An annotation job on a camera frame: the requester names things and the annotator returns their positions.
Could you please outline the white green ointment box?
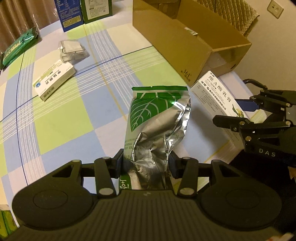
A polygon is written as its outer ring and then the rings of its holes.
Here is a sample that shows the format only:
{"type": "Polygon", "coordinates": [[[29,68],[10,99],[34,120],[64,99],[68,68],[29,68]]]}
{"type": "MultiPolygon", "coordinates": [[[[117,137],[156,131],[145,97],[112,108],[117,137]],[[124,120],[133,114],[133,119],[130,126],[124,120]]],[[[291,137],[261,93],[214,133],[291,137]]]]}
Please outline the white green ointment box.
{"type": "MultiPolygon", "coordinates": [[[[191,88],[192,92],[201,102],[203,107],[210,114],[210,120],[213,120],[216,115],[247,118],[255,123],[262,123],[267,115],[262,110],[247,111],[242,104],[235,100],[235,96],[224,83],[219,80],[211,71],[206,72],[191,88]]],[[[221,133],[227,140],[222,147],[218,148],[205,161],[209,163],[213,159],[219,159],[224,162],[231,160],[243,150],[243,141],[239,133],[233,132],[226,128],[214,127],[214,137],[217,138],[221,133]]]]}

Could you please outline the silver green leaf pouch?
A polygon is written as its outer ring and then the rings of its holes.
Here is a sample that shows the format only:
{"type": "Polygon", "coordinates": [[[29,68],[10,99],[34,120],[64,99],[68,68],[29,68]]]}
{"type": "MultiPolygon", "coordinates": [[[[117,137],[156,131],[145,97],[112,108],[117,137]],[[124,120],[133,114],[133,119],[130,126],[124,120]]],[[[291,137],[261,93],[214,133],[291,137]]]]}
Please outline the silver green leaf pouch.
{"type": "Polygon", "coordinates": [[[191,113],[185,86],[135,86],[128,113],[119,190],[167,187],[169,155],[184,138],[191,113]]]}

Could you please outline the checkered tablecloth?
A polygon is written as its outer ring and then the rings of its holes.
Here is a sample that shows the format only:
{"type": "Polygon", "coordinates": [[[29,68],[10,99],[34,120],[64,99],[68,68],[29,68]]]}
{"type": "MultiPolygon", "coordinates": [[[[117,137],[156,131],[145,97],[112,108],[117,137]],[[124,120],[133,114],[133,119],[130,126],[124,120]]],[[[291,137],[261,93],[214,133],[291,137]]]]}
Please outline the checkered tablecloth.
{"type": "Polygon", "coordinates": [[[125,11],[63,32],[55,22],[41,41],[1,73],[1,204],[26,185],[71,159],[113,155],[125,139],[137,85],[184,81],[132,26],[125,11]],[[78,40],[88,56],[75,75],[46,101],[32,83],[59,57],[61,40],[78,40]]]}

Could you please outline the brown cardboard box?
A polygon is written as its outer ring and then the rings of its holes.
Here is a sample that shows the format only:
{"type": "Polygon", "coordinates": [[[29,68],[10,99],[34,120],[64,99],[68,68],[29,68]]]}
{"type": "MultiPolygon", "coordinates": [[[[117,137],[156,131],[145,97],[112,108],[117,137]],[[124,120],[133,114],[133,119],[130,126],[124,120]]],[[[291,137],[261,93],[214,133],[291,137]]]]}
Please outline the brown cardboard box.
{"type": "Polygon", "coordinates": [[[251,43],[233,25],[196,1],[133,1],[132,25],[189,86],[206,72],[232,71],[251,43]]]}

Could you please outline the quilted beige chair cushion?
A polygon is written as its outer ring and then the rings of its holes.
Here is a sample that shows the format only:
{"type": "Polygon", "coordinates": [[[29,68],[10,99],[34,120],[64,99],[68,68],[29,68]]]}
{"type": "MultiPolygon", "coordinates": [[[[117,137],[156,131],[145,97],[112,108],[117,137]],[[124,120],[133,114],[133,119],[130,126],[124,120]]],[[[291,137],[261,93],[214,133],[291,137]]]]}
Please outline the quilted beige chair cushion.
{"type": "Polygon", "coordinates": [[[200,0],[197,3],[218,14],[247,37],[258,21],[259,13],[244,0],[200,0]]]}

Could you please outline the white tablet medicine box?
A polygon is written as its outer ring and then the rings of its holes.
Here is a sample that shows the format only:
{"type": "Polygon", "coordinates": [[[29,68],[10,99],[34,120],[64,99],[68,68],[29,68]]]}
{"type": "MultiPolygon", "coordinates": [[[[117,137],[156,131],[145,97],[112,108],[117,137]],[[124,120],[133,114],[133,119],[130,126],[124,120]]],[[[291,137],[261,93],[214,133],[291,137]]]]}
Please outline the white tablet medicine box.
{"type": "Polygon", "coordinates": [[[33,82],[33,88],[40,99],[46,101],[75,72],[76,70],[70,62],[58,60],[33,82]]]}

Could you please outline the clear plastic packet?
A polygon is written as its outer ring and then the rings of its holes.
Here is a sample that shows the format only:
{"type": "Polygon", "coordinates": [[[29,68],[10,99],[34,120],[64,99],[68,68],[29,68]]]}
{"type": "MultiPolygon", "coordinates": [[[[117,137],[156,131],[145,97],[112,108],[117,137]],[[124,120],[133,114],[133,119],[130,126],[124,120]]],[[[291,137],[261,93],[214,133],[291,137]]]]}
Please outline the clear plastic packet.
{"type": "Polygon", "coordinates": [[[87,50],[76,40],[63,40],[59,42],[59,62],[69,62],[72,65],[89,57],[87,50]]]}

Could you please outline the green milk carton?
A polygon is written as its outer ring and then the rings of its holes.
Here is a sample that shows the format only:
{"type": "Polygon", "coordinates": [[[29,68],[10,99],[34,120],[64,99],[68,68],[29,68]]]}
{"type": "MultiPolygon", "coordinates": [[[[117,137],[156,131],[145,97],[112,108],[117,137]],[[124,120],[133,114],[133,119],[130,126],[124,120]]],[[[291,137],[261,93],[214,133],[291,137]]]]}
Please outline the green milk carton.
{"type": "Polygon", "coordinates": [[[112,0],[81,0],[80,3],[85,24],[112,16],[112,0]]]}

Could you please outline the green tea packet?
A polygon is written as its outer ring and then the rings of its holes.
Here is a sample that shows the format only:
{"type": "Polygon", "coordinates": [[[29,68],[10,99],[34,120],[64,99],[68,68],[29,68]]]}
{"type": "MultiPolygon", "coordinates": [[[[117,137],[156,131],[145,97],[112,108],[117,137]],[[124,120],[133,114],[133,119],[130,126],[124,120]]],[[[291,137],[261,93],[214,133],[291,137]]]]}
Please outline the green tea packet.
{"type": "Polygon", "coordinates": [[[37,27],[33,27],[16,39],[6,51],[1,53],[1,71],[6,69],[16,60],[16,58],[34,46],[34,44],[37,43],[38,38],[39,31],[37,27]]]}

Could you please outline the blue milk carton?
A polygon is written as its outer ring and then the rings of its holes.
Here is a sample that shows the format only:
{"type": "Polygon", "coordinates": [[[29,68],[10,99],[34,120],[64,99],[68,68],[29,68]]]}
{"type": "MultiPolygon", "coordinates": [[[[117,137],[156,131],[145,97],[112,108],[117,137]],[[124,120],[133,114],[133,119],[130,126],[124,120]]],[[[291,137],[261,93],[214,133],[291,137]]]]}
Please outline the blue milk carton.
{"type": "Polygon", "coordinates": [[[55,0],[54,3],[64,32],[84,23],[79,0],[55,0]]]}

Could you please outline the beige curtain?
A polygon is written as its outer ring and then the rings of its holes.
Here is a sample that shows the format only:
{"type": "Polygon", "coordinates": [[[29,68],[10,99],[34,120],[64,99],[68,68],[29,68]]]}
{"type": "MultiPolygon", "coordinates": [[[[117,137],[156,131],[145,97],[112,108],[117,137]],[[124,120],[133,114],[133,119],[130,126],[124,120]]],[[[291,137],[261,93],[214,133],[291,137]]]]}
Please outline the beige curtain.
{"type": "Polygon", "coordinates": [[[59,20],[54,1],[1,1],[1,52],[27,30],[59,20]]]}

